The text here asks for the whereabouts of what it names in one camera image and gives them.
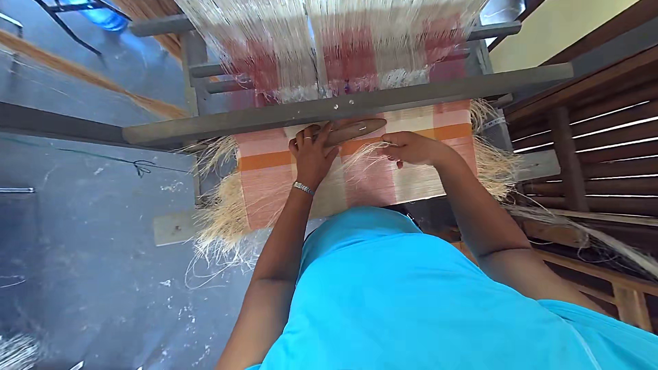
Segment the turquoise shirt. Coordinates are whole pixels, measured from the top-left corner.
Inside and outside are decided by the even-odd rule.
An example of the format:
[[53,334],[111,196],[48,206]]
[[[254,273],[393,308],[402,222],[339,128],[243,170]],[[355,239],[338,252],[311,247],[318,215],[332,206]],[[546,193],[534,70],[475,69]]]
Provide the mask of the turquoise shirt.
[[658,369],[658,337],[589,309],[532,300],[387,209],[309,235],[269,369]]

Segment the natural fiber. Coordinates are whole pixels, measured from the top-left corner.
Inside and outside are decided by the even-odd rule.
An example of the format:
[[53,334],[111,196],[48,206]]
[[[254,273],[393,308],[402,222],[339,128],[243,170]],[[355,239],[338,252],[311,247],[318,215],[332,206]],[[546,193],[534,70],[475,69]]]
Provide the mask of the natural fiber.
[[493,147],[485,139],[473,136],[477,177],[496,200],[502,201],[516,184],[514,177],[520,156]]
[[0,335],[0,369],[31,369],[40,355],[39,342],[33,336],[18,334],[9,338]]
[[[132,20],[149,20],[183,13],[174,0],[114,0],[114,3]],[[180,62],[182,51],[177,35],[166,34],[154,37]]]
[[639,267],[641,271],[648,273],[658,279],[658,262],[628,244],[609,236],[608,234],[581,225],[566,217],[556,216],[547,209],[540,207],[521,207],[518,205],[506,205],[504,208],[512,215],[540,221],[543,223],[559,226],[569,226],[585,232],[590,237],[590,244],[594,247],[613,250],[617,255],[631,262],[633,266]]
[[31,43],[28,43],[27,41],[24,41],[6,31],[0,30],[0,44],[8,47],[13,51],[16,51],[17,53],[25,55],[53,70],[56,70],[57,72],[78,78],[89,84],[98,86],[99,88],[125,95],[129,97],[135,104],[163,118],[179,119],[188,116],[187,111],[178,108],[175,105],[128,92],[114,82],[111,82],[110,80],[84,68],[83,66],[62,59],[56,55],[52,55],[45,50],[40,49],[35,45],[32,45]]
[[[488,107],[486,102],[479,101],[472,104],[470,109],[471,124],[473,127],[479,128],[482,126],[482,121],[493,113],[493,109]],[[427,110],[410,111],[408,118],[413,117],[412,119],[416,119],[415,115],[417,114],[426,115]],[[200,173],[204,176],[210,173],[219,163],[225,163],[231,156],[235,156],[239,146],[232,136],[208,141],[207,144],[208,147],[201,154],[202,160],[200,161]],[[385,142],[370,142],[362,145],[352,155],[343,159],[340,165],[332,166],[330,174],[320,187],[332,187],[338,183],[345,184],[345,186],[357,186],[365,180],[364,174],[368,168],[380,161],[388,160],[385,156],[377,153],[377,149],[387,145],[389,143]],[[519,157],[495,149],[476,136],[474,137],[473,146],[479,181],[493,197],[498,200],[503,199],[514,185],[513,174],[516,171]],[[413,194],[405,196],[408,201],[445,194],[442,190],[440,178],[431,167],[405,164],[404,171],[408,171],[407,174],[410,180],[413,181]],[[241,172],[236,171],[222,179],[214,190],[203,196],[203,206],[201,206],[197,218],[201,224],[201,232],[197,235],[195,243],[198,257],[207,261],[224,259],[235,264],[251,260],[251,250],[243,250],[240,243],[243,236],[253,231],[249,226],[247,216],[247,208],[250,204],[245,202],[242,186]],[[290,185],[286,184],[278,192],[287,192],[289,187]],[[258,199],[256,202],[252,201],[251,205],[260,201],[262,199]],[[276,222],[279,213],[280,209],[273,213],[268,226],[272,226]]]

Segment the wooden slat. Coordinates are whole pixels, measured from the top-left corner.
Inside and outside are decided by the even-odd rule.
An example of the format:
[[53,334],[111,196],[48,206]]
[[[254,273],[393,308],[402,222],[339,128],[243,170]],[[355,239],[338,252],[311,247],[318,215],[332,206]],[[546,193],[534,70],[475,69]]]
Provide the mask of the wooden slat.
[[577,261],[575,259],[563,257],[554,253],[547,251],[537,250],[535,252],[544,260],[556,265],[568,267],[569,269],[580,271],[581,273],[586,273],[592,275],[593,277],[602,278],[603,280],[608,280],[611,283],[619,283],[623,286],[639,290],[640,292],[645,292],[658,296],[658,285],[642,280],[640,278],[630,277],[616,271],[611,271],[604,269],[603,267],[598,267],[591,265],[583,261]]
[[646,157],[658,154],[658,141],[610,147],[608,149],[585,151],[577,153],[580,163],[599,163],[618,161],[636,157]]
[[546,118],[539,117],[538,119],[533,120],[528,124],[510,123],[508,130],[509,130],[509,138],[512,140],[518,140],[518,139],[523,139],[526,136],[539,134],[540,132],[543,131],[548,131],[549,127]]
[[616,305],[619,309],[619,319],[627,324],[651,332],[651,319],[649,318],[644,293],[619,282],[613,282],[613,290]]
[[[539,194],[541,196],[563,196],[565,194],[562,182],[525,184],[523,191],[525,194]],[[585,181],[585,191],[587,194],[658,196],[658,177],[590,180]]]
[[633,104],[654,99],[658,99],[658,83],[650,82],[625,93],[620,93],[614,97],[610,97],[609,99],[603,99],[584,107],[574,108],[570,112],[570,117],[573,122],[578,122],[580,120],[602,115],[603,113],[616,111],[617,109],[622,109]]
[[610,221],[613,223],[658,227],[658,219],[652,219],[651,217],[608,215],[606,213],[577,212],[577,211],[567,211],[564,209],[548,209],[548,211],[550,211],[554,215],[565,216],[565,217],[576,217],[578,219],[601,220],[601,221]]
[[623,61],[608,66],[599,72],[595,72],[583,78],[577,78],[575,81],[559,86],[558,88],[560,90],[554,91],[554,89],[550,89],[552,92],[549,92],[550,95],[541,97],[539,100],[521,107],[516,111],[513,111],[512,108],[510,108],[506,111],[507,119],[509,122],[515,122],[524,117],[531,117],[560,105],[567,104],[578,96],[600,89],[604,84],[612,84],[623,80],[624,76],[627,74],[633,73],[639,68],[653,64],[656,61],[658,61],[658,46],[635,54]]
[[[641,174],[656,174],[658,172],[658,157],[629,159],[627,161],[592,163],[582,167],[585,179],[618,176],[636,176]],[[546,181],[562,180],[562,175],[541,177],[533,180],[534,184]]]
[[549,117],[551,135],[555,142],[555,153],[562,168],[567,207],[572,211],[589,211],[585,200],[585,180],[576,156],[575,143],[569,126],[569,111],[560,107],[551,112]]
[[574,248],[588,248],[587,235],[577,228],[541,223],[525,219],[521,222],[523,232],[529,238],[546,240]]
[[576,287],[576,289],[578,289],[580,292],[583,292],[585,294],[589,294],[592,297],[599,298],[602,301],[606,301],[608,303],[615,304],[615,297],[613,297],[613,296],[610,296],[606,293],[600,292],[596,289],[592,289],[590,287],[577,284],[573,281],[570,281],[570,283],[573,284]]
[[658,137],[658,120],[574,139],[576,150]]
[[[572,124],[571,132],[573,133],[573,136],[578,136],[578,135],[587,134],[588,132],[594,132],[598,130],[603,130],[605,128],[618,126],[624,123],[634,122],[643,119],[650,119],[656,116],[658,116],[658,101],[652,101],[650,103],[625,109],[623,111],[613,113],[611,115],[599,117],[597,119],[592,119],[577,124]],[[546,144],[551,142],[551,140],[552,140],[551,133],[546,132],[545,134],[539,134],[513,142],[513,146],[515,149],[522,149],[524,147]]]
[[[565,198],[531,196],[546,208],[567,209]],[[586,197],[592,212],[658,217],[658,198]]]
[[630,94],[636,92],[640,89],[644,89],[647,86],[656,84],[656,64],[649,65],[645,67],[642,73],[637,76],[629,76],[628,79],[624,79],[622,82],[615,83],[612,86],[606,86],[601,88],[596,92],[591,92],[588,95],[582,96],[573,102],[570,102],[569,107],[576,111],[587,107],[593,104],[601,103],[603,101],[608,101],[614,99],[621,95]]
[[658,16],[658,1],[639,0],[599,28],[585,35],[556,56],[546,61],[545,65],[554,65],[572,61],[579,55],[585,54],[604,43],[638,27]]

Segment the wooden beam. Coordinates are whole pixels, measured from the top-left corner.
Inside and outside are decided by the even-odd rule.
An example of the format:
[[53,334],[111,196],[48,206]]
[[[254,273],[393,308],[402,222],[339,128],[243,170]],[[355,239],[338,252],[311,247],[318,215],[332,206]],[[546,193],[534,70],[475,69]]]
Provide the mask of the wooden beam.
[[580,163],[583,165],[607,161],[618,161],[619,159],[657,155],[658,142],[644,142],[638,144],[623,145],[610,147],[608,149],[585,151],[576,154],[580,159]]
[[[656,174],[658,172],[658,157],[629,159],[627,161],[592,163],[582,166],[583,176],[589,178],[636,176]],[[561,175],[536,178],[534,184],[546,181],[562,180]]]
[[548,211],[550,211],[554,215],[565,216],[565,217],[576,217],[578,219],[591,219],[591,220],[610,221],[614,223],[658,227],[658,219],[654,219],[651,217],[608,215],[606,213],[577,212],[577,211],[567,211],[565,209],[548,209]]
[[613,285],[617,283],[640,292],[658,296],[658,284],[654,284],[640,278],[630,277],[628,275],[604,269],[603,267],[595,266],[583,261],[563,257],[555,253],[537,249],[535,249],[535,252],[544,261],[567,267],[572,270],[580,271],[581,273],[586,273],[588,275],[592,275],[593,277],[602,278],[603,280],[608,280],[609,282],[613,283]]
[[[525,194],[563,196],[565,187],[562,182],[530,183],[523,185],[523,191]],[[585,182],[585,191],[587,194],[656,196],[658,195],[658,177],[591,180]]]
[[653,331],[647,302],[641,290],[613,282],[613,292],[621,321],[648,332]]
[[[589,132],[595,132],[598,130],[603,130],[605,128],[610,128],[618,126],[620,124],[634,122],[637,120],[650,119],[652,117],[658,116],[658,101],[652,101],[650,103],[638,105],[637,107],[625,109],[623,111],[613,113],[611,115],[599,117],[597,119],[588,120],[585,122],[572,124],[571,132],[573,136],[587,134]],[[539,134],[525,138],[513,143],[515,149],[521,149],[525,147],[537,146],[551,142],[551,133],[546,132],[544,134]]]
[[585,294],[589,294],[589,295],[591,295],[592,297],[596,297],[596,298],[599,298],[599,299],[602,300],[602,301],[605,301],[605,302],[608,302],[608,303],[610,303],[610,304],[615,304],[615,305],[616,305],[616,303],[615,303],[615,297],[613,297],[613,296],[610,296],[610,295],[608,295],[608,294],[606,294],[606,293],[600,292],[600,291],[598,291],[598,290],[596,290],[596,289],[592,289],[592,288],[590,288],[590,287],[587,287],[587,286],[584,286],[584,285],[580,285],[580,284],[575,283],[575,282],[573,282],[573,281],[570,281],[570,283],[573,284],[573,285],[576,287],[576,289],[578,289],[579,291],[581,291],[581,292],[583,292],[583,293],[585,293]]
[[569,111],[560,107],[549,114],[549,125],[555,145],[557,160],[562,168],[562,179],[565,183],[567,206],[572,211],[588,212],[585,199],[585,180],[580,169],[580,161],[576,156],[576,146],[572,139],[569,126]]
[[639,0],[625,11],[602,24],[599,28],[585,35],[556,56],[546,61],[545,65],[572,61],[615,37],[638,27],[658,16],[658,1]]
[[547,242],[558,243],[563,246],[574,248],[589,247],[587,244],[587,235],[583,231],[574,227],[552,225],[528,219],[523,219],[521,226],[523,232],[525,232],[529,238],[546,240]]
[[[531,196],[530,198],[546,208],[567,208],[567,202],[562,197]],[[593,212],[658,217],[658,198],[611,196],[586,197],[586,199],[588,207]]]
[[520,102],[518,105],[505,110],[507,120],[508,122],[515,122],[560,105],[565,105],[579,96],[596,91],[604,84],[621,81],[628,74],[652,65],[656,61],[658,61],[658,46],[635,54],[593,74],[551,88],[545,93],[530,98],[528,101]]

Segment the silver bracelet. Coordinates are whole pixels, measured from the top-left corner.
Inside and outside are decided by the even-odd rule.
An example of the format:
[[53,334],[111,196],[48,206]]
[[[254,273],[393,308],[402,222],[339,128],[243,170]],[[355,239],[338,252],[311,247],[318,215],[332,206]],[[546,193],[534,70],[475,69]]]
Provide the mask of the silver bracelet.
[[292,187],[293,187],[293,188],[300,189],[300,190],[303,191],[303,192],[307,192],[307,193],[309,193],[311,196],[314,196],[314,195],[315,195],[315,192],[312,191],[311,188],[309,188],[308,186],[302,184],[302,183],[299,182],[299,181],[295,181],[295,182],[293,182]]

